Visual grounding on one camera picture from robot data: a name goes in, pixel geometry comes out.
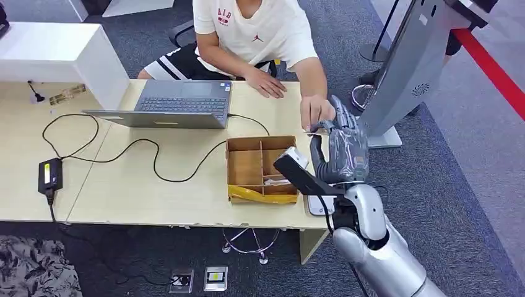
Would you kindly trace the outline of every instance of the floor socket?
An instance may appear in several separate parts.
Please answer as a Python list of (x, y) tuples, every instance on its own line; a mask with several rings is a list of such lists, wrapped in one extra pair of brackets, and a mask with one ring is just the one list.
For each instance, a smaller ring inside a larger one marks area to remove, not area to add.
[(193, 269), (174, 269), (171, 273), (173, 283), (170, 294), (190, 294), (193, 289)]
[(204, 272), (204, 291), (226, 291), (228, 267), (206, 267)]

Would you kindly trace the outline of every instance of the cardboard box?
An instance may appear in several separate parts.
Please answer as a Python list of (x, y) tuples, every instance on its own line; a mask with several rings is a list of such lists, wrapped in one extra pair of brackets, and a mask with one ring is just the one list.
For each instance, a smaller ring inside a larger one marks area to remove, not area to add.
[[(266, 186), (264, 182), (284, 179), (274, 168), (274, 162), (289, 147), (295, 146), (294, 136), (231, 138), (226, 142), (228, 184), (245, 187), (262, 195), (296, 195), (292, 184)], [(254, 203), (228, 197), (231, 203)]]

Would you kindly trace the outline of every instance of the chair caster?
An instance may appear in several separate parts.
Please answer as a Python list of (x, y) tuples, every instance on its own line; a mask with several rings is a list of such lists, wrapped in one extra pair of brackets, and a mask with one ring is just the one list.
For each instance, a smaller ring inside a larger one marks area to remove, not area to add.
[(232, 247), (229, 244), (226, 244), (222, 247), (222, 252), (228, 254), (232, 250)]
[(268, 264), (268, 258), (267, 257), (259, 258), (259, 263), (261, 263), (261, 265)]

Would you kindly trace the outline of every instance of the black pole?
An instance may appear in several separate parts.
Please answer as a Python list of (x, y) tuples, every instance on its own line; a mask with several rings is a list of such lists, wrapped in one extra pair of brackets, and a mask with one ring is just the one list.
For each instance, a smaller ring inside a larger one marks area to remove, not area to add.
[(372, 54), (373, 57), (375, 57), (377, 50), (379, 48), (379, 45), (381, 44), (381, 41), (383, 41), (384, 33), (386, 32), (386, 29), (388, 28), (388, 24), (390, 24), (390, 20), (392, 19), (392, 16), (394, 15), (394, 11), (396, 10), (398, 3), (399, 3), (399, 0), (394, 1), (394, 5), (392, 6), (392, 9), (390, 10), (390, 14), (388, 15), (388, 18), (386, 19), (386, 22), (384, 23), (383, 31), (381, 31), (381, 35), (379, 35), (379, 40), (376, 43), (376, 47), (374, 48), (374, 52)]

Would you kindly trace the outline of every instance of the laptop keyboard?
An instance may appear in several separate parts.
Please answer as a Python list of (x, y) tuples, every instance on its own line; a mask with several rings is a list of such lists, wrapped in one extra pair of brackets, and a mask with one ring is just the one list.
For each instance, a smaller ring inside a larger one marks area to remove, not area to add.
[(211, 113), (217, 119), (225, 116), (226, 99), (224, 98), (169, 98), (144, 97), (136, 111), (160, 113)]

